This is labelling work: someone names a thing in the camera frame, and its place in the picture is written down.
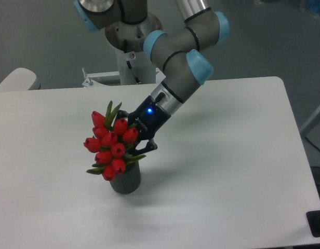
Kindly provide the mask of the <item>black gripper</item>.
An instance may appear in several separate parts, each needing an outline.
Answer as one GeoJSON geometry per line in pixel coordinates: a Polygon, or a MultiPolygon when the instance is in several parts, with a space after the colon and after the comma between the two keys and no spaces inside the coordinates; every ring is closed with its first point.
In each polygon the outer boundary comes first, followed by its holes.
{"type": "Polygon", "coordinates": [[[165,95],[158,95],[153,99],[149,95],[134,112],[118,111],[115,121],[124,118],[128,121],[128,125],[136,124],[138,130],[137,141],[148,140],[144,148],[135,149],[132,154],[133,156],[139,156],[158,148],[153,137],[160,127],[171,117],[171,114],[168,114],[157,105],[164,97],[165,95]]]}

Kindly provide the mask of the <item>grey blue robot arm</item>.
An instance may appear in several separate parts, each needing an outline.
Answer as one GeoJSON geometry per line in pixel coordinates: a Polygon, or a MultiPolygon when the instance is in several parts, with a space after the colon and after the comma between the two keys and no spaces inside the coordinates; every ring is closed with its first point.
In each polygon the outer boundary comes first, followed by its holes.
{"type": "Polygon", "coordinates": [[[122,85],[154,83],[157,70],[165,76],[134,112],[117,114],[129,125],[136,124],[138,142],[147,142],[143,149],[131,149],[134,156],[157,148],[155,133],[213,72],[201,51],[229,35],[227,18],[213,12],[207,1],[177,1],[177,6],[185,27],[169,35],[148,11],[147,1],[74,2],[90,31],[105,31],[115,49],[122,85]]]}

